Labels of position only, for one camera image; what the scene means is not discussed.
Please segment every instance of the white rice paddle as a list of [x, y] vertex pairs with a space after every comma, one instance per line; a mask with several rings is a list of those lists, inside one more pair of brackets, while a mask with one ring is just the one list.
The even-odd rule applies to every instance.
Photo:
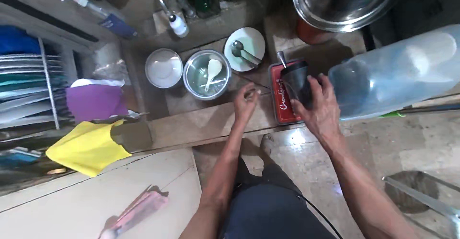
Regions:
[[219, 60], [211, 59], [207, 65], [207, 83], [204, 87], [204, 91], [209, 91], [209, 85], [222, 70], [222, 63]]

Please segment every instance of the blue cloth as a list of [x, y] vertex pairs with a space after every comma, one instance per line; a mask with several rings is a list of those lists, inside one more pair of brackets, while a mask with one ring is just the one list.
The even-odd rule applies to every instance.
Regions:
[[335, 239], [293, 190], [256, 185], [236, 195], [223, 226], [225, 239]]
[[0, 55], [40, 54], [38, 39], [15, 26], [0, 26]]

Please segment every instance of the bowl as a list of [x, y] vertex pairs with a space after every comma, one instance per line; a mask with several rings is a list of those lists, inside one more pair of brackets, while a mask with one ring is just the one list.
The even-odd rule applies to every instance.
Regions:
[[[205, 92], [207, 83], [207, 65], [209, 60], [215, 59], [222, 63], [222, 70], [214, 77]], [[184, 67], [185, 88], [199, 100], [212, 100], [222, 95], [227, 89], [231, 78], [231, 67], [227, 58], [220, 52], [205, 49], [193, 54]]]
[[182, 77], [182, 60], [174, 51], [160, 48], [150, 54], [145, 63], [147, 80], [158, 88], [170, 88]]

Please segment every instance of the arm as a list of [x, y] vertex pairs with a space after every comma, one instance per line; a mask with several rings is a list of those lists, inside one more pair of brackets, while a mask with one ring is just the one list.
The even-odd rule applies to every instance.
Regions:
[[309, 76], [313, 108], [292, 100], [295, 112], [328, 153], [351, 215], [366, 238], [415, 239], [415, 233], [370, 173], [352, 156], [339, 129], [340, 109], [329, 79]]
[[233, 191], [243, 131], [254, 113], [260, 95], [260, 91], [255, 91], [253, 86], [254, 83], [247, 84], [236, 96], [235, 123], [203, 189], [198, 210], [182, 232], [180, 239], [217, 238], [220, 223], [225, 217]]

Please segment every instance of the person's left hand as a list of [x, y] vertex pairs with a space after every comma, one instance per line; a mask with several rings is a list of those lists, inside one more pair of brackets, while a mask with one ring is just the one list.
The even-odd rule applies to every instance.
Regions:
[[243, 86], [236, 95], [233, 104], [235, 106], [235, 124], [246, 126], [254, 113], [261, 91], [254, 89], [254, 83]]

